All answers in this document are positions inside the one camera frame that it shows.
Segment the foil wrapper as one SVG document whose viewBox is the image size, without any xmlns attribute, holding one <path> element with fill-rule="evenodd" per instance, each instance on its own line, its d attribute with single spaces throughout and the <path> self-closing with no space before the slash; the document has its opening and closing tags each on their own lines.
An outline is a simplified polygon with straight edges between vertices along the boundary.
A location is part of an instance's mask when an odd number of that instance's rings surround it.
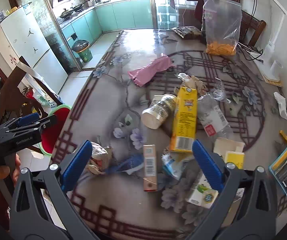
<svg viewBox="0 0 287 240">
<path fill-rule="evenodd" d="M 112 148 L 110 146 L 103 148 L 100 144 L 92 142 L 92 155 L 86 165 L 86 169 L 94 175 L 105 174 L 111 159 Z"/>
</svg>

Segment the blue white snack wrapper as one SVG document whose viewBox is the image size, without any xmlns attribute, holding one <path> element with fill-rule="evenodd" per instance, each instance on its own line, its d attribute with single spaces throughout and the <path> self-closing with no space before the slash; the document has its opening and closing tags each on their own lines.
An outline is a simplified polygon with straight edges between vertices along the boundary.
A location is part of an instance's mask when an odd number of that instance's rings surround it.
<svg viewBox="0 0 287 240">
<path fill-rule="evenodd" d="M 168 148 L 161 156 L 163 169 L 176 180 L 180 180 L 187 164 L 193 159 L 191 153 L 171 152 Z"/>
</svg>

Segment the yellow juice carton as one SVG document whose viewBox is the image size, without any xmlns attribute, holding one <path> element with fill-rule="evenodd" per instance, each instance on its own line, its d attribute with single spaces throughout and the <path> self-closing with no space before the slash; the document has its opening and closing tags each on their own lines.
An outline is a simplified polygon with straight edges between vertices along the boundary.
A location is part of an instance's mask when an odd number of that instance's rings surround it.
<svg viewBox="0 0 287 240">
<path fill-rule="evenodd" d="M 196 89 L 181 87 L 176 97 L 176 107 L 169 150 L 191 153 L 197 126 Z"/>
</svg>

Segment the clear plastic water bottle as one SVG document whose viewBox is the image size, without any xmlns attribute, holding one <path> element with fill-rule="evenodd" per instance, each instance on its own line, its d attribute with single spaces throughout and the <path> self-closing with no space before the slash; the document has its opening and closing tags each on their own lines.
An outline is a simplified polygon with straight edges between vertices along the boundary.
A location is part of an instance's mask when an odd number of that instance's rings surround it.
<svg viewBox="0 0 287 240">
<path fill-rule="evenodd" d="M 197 100 L 197 116 L 206 135 L 213 141 L 217 138 L 233 139 L 233 131 L 219 102 L 211 94 L 205 94 Z"/>
</svg>

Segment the brown gold snack box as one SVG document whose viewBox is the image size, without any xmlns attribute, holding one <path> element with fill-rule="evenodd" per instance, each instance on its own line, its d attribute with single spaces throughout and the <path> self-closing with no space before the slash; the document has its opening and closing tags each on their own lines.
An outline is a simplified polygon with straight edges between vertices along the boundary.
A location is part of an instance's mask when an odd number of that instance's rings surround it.
<svg viewBox="0 0 287 240">
<path fill-rule="evenodd" d="M 155 145 L 143 146 L 144 157 L 144 177 L 143 177 L 143 189 L 146 192 L 154 192 L 158 190 L 158 178 L 157 178 L 157 158 Z"/>
</svg>

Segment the brown paper wrapper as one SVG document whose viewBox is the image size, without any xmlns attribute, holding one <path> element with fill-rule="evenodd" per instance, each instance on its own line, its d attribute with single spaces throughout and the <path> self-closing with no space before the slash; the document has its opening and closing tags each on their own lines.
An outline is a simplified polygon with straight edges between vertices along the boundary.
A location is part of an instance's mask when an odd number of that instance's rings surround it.
<svg viewBox="0 0 287 240">
<path fill-rule="evenodd" d="M 185 73 L 179 73 L 178 78 L 182 81 L 180 87 L 196 89 L 198 96 L 204 96 L 207 93 L 207 87 L 196 76 L 189 76 Z"/>
</svg>

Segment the pink plastic bag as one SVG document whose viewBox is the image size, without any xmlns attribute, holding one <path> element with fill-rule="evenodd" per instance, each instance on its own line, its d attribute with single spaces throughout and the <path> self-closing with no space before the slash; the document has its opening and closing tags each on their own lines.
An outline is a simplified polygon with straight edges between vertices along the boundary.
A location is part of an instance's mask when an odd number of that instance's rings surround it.
<svg viewBox="0 0 287 240">
<path fill-rule="evenodd" d="M 170 67 L 174 67 L 172 60 L 168 56 L 162 55 L 144 67 L 128 71 L 128 75 L 137 86 L 143 87 L 156 73 L 166 71 Z"/>
</svg>

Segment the clear printed plastic wrapper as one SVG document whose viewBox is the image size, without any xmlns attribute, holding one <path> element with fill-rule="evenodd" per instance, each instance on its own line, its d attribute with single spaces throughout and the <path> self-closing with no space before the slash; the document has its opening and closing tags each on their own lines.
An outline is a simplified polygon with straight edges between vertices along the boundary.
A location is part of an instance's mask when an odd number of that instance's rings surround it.
<svg viewBox="0 0 287 240">
<path fill-rule="evenodd" d="M 231 100 L 229 100 L 226 96 L 226 91 L 222 80 L 217 77 L 214 80 L 215 80 L 215 86 L 214 89 L 210 92 L 210 94 L 212 95 L 214 100 L 230 104 Z"/>
</svg>

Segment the red green trash bucket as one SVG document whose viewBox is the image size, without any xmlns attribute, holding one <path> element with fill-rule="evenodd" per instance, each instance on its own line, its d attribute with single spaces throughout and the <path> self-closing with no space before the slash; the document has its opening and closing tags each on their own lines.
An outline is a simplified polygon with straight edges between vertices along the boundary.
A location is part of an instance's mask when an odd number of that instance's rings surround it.
<svg viewBox="0 0 287 240">
<path fill-rule="evenodd" d="M 44 155 L 51 156 L 57 139 L 63 129 L 65 121 L 71 111 L 71 107 L 68 105 L 59 105 L 50 111 L 49 115 L 55 115 L 57 122 L 54 126 L 47 128 L 41 135 L 41 142 L 39 147 Z"/>
</svg>

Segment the green kitchen trash bin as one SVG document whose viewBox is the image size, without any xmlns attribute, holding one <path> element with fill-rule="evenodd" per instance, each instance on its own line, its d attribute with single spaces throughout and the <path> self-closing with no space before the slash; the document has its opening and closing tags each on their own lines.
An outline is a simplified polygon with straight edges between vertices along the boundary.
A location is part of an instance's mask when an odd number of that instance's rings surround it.
<svg viewBox="0 0 287 240">
<path fill-rule="evenodd" d="M 84 63 L 87 63 L 92 59 L 90 43 L 87 40 L 77 40 L 71 49 L 81 58 Z"/>
</svg>

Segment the teal kitchen cabinets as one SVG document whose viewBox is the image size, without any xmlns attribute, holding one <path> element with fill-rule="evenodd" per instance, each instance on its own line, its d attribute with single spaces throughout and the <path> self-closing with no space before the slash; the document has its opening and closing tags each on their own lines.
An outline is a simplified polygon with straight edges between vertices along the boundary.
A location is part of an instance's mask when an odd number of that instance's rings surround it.
<svg viewBox="0 0 287 240">
<path fill-rule="evenodd" d="M 60 24 L 69 45 L 94 43 L 103 33 L 124 29 L 152 29 L 150 0 L 125 0 L 90 7 Z"/>
</svg>

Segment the white cardboard piece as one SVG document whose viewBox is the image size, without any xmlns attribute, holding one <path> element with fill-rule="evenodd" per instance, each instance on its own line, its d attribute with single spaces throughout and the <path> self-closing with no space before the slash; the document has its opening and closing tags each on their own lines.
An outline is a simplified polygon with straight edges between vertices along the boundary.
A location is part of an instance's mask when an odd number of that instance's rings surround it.
<svg viewBox="0 0 287 240">
<path fill-rule="evenodd" d="M 214 142 L 213 152 L 218 155 L 221 155 L 224 158 L 227 151 L 243 152 L 244 146 L 244 142 L 238 142 L 218 137 Z"/>
</svg>

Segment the green white milk carton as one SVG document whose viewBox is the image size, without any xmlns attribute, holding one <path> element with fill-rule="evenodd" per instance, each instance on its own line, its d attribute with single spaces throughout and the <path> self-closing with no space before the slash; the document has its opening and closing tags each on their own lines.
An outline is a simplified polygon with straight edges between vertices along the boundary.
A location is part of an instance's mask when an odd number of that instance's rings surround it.
<svg viewBox="0 0 287 240">
<path fill-rule="evenodd" d="M 186 202 L 205 209 L 210 209 L 218 195 L 219 192 L 212 189 L 205 175 L 201 173 L 191 186 Z"/>
</svg>

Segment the yellow medicine box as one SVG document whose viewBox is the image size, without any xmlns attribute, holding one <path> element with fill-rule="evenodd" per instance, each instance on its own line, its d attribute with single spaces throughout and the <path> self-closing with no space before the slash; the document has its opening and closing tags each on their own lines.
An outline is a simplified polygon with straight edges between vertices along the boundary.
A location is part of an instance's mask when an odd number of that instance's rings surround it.
<svg viewBox="0 0 287 240">
<path fill-rule="evenodd" d="M 239 169 L 243 169 L 244 157 L 245 157 L 245 154 L 243 152 L 226 151 L 225 162 L 233 163 Z"/>
</svg>

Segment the dark wooden side chair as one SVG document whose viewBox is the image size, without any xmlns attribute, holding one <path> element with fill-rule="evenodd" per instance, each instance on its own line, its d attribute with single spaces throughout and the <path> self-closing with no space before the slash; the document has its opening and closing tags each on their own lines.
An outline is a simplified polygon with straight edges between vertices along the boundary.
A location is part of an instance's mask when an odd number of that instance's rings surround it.
<svg viewBox="0 0 287 240">
<path fill-rule="evenodd" d="M 35 110 L 41 118 L 48 116 L 44 107 L 34 97 L 26 96 L 27 92 L 33 88 L 32 85 L 24 85 L 23 79 L 26 77 L 32 78 L 32 84 L 40 88 L 56 105 L 63 104 L 59 95 L 21 56 L 0 90 L 0 124 L 7 120 L 7 113 L 10 116 L 22 117 L 32 114 Z"/>
</svg>

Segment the blue striped wrapper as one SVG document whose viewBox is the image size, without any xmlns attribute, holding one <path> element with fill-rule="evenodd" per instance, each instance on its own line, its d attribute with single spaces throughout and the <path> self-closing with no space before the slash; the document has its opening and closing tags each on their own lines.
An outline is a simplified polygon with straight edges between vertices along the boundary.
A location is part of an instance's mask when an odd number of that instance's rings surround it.
<svg viewBox="0 0 287 240">
<path fill-rule="evenodd" d="M 135 154 L 115 166 L 109 166 L 104 172 L 106 174 L 126 173 L 131 175 L 143 168 L 143 162 L 143 154 Z"/>
</svg>

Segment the white refrigerator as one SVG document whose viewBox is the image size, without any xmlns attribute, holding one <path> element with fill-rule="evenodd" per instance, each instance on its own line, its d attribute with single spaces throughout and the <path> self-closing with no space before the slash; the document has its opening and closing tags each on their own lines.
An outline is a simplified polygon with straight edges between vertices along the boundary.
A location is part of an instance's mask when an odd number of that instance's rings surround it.
<svg viewBox="0 0 287 240">
<path fill-rule="evenodd" d="M 0 23 L 0 53 L 11 69 L 20 57 L 58 93 L 67 73 L 56 58 L 33 14 L 20 7 Z"/>
</svg>

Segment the white crumpled tissue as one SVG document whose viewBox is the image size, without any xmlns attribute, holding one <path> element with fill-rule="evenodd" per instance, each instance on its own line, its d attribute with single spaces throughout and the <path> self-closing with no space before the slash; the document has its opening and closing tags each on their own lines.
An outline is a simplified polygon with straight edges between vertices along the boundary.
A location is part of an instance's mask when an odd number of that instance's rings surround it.
<svg viewBox="0 0 287 240">
<path fill-rule="evenodd" d="M 278 104 L 278 110 L 280 116 L 287 120 L 287 104 L 286 104 L 286 98 L 283 97 L 280 93 L 274 92 L 274 98 L 277 101 Z"/>
</svg>

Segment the white desk lamp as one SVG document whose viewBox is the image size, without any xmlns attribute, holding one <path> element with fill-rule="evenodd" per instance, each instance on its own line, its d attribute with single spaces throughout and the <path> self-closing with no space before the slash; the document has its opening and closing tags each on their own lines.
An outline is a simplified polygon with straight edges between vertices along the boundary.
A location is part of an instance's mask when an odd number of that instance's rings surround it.
<svg viewBox="0 0 287 240">
<path fill-rule="evenodd" d="M 275 60 L 273 56 L 275 43 L 287 16 L 287 10 L 278 0 L 258 0 L 257 9 L 258 11 L 254 13 L 254 16 L 260 20 L 265 20 L 267 26 L 262 37 L 258 40 L 260 52 L 250 55 L 263 78 L 276 82 L 270 74 L 270 68 Z"/>
</svg>

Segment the black frying pan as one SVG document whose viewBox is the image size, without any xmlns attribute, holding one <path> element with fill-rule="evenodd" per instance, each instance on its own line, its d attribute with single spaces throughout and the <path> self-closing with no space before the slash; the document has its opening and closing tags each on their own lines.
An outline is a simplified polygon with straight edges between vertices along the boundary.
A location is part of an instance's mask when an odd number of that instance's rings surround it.
<svg viewBox="0 0 287 240">
<path fill-rule="evenodd" d="M 69 18 L 73 13 L 74 13 L 74 10 L 72 9 L 67 10 L 66 8 L 64 8 L 64 11 L 61 13 L 59 17 L 62 19 Z"/>
</svg>

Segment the dark snack packet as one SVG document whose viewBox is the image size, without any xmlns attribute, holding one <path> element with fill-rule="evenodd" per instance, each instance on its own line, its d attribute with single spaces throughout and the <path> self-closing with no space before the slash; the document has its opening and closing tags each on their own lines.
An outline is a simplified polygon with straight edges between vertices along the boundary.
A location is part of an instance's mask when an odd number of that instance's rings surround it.
<svg viewBox="0 0 287 240">
<path fill-rule="evenodd" d="M 184 40 L 195 40 L 202 37 L 202 32 L 195 26 L 173 27 L 171 30 Z"/>
</svg>

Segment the zip bag with orange snacks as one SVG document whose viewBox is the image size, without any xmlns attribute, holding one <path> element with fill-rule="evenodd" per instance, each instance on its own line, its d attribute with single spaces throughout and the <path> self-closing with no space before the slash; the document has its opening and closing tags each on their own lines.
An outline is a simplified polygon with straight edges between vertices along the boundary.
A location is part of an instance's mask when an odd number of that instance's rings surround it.
<svg viewBox="0 0 287 240">
<path fill-rule="evenodd" d="M 204 0 L 206 53 L 233 56 L 239 41 L 242 7 L 231 0 Z"/>
</svg>

